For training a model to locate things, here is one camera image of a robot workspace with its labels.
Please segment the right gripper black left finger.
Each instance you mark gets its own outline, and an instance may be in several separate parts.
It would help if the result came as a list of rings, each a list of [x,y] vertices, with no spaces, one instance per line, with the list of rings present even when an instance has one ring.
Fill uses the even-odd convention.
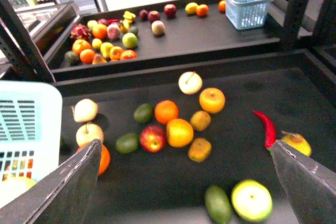
[[[1,223],[83,223],[96,187],[102,144],[93,140],[1,209]]]

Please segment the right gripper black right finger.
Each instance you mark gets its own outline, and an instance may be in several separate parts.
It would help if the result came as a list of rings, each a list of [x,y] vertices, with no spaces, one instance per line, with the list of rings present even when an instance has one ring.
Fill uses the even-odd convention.
[[[335,223],[335,172],[282,140],[270,153],[298,222]]]

